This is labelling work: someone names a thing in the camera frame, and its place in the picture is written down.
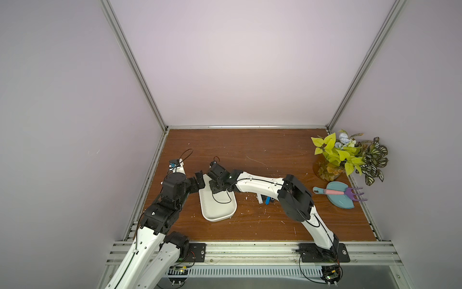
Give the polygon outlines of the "white oval storage box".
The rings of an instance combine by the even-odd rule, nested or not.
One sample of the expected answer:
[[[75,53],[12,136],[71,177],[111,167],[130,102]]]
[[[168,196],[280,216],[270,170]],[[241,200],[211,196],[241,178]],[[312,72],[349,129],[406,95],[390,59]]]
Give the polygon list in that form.
[[[212,179],[208,175],[204,175],[203,179],[205,187],[199,190],[202,216],[209,222],[231,218],[238,208],[234,192],[225,190],[213,193],[209,183]]]

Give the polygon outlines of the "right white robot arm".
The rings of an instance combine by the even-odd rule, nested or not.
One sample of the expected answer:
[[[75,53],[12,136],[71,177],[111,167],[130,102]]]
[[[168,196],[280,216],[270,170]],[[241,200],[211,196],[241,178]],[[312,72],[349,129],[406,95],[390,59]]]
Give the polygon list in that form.
[[[284,178],[267,178],[241,170],[227,171],[218,162],[210,163],[208,177],[215,191],[255,193],[279,201],[285,214],[300,222],[314,239],[322,254],[335,258],[339,239],[318,214],[311,192],[293,175]]]

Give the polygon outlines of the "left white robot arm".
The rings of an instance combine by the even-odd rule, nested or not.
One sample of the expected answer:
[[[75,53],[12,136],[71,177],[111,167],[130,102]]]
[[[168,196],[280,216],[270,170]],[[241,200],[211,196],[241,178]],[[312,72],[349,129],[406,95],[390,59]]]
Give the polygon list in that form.
[[[144,211],[134,241],[107,284],[108,289],[154,289],[177,261],[188,256],[190,239],[170,232],[190,194],[205,188],[203,172],[187,178],[169,173],[155,201]]]

